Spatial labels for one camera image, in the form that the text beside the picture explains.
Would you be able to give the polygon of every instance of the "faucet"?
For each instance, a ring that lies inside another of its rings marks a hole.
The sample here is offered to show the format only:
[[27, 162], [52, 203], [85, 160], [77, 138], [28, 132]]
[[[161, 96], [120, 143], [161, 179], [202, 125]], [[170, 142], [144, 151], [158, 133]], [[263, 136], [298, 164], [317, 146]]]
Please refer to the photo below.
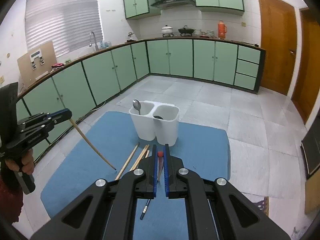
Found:
[[98, 48], [98, 45], [97, 45], [96, 35], [94, 34], [94, 32], [90, 32], [89, 47], [91, 47], [91, 46], [92, 46], [92, 44], [91, 44], [91, 34], [93, 34], [95, 48], [96, 48], [96, 51], [98, 51], [98, 50], [99, 50], [99, 48]]

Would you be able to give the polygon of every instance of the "white pot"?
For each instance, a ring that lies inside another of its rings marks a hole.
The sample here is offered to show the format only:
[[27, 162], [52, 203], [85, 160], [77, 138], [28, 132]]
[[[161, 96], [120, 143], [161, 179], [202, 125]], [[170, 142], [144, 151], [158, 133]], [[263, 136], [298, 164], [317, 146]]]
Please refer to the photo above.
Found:
[[173, 29], [172, 29], [172, 27], [166, 25], [165, 27], [162, 27], [161, 33], [162, 34], [172, 34], [173, 33]]

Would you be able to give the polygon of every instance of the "white plastic container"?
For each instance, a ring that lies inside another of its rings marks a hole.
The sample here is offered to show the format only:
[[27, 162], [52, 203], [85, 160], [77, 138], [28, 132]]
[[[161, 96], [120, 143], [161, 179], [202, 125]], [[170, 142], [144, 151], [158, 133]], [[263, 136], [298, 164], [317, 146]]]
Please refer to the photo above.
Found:
[[141, 101], [141, 109], [139, 112], [132, 106], [129, 110], [134, 127], [140, 139], [152, 141], [156, 137], [153, 117], [150, 115], [154, 110], [155, 104], [151, 101]]
[[155, 131], [158, 143], [173, 146], [178, 138], [180, 109], [175, 105], [160, 104], [156, 106], [153, 116], [160, 116], [162, 119], [154, 118]]

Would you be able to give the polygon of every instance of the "brown door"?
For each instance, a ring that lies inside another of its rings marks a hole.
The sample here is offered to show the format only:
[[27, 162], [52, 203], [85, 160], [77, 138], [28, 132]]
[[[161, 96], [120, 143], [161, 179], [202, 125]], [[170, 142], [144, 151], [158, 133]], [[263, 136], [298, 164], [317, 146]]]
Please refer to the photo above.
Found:
[[292, 101], [306, 123], [320, 87], [320, 26], [309, 10], [301, 10], [302, 54]]
[[261, 47], [266, 61], [261, 86], [287, 95], [297, 47], [294, 7], [281, 0], [259, 0]]

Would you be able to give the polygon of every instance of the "window blind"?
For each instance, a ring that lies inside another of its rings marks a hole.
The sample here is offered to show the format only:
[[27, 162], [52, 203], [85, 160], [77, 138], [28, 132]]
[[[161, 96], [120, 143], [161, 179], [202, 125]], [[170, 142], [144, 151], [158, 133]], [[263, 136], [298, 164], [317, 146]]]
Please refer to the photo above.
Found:
[[102, 41], [98, 0], [27, 0], [25, 32], [28, 50], [53, 41], [59, 57], [88, 46], [91, 31], [97, 42]]

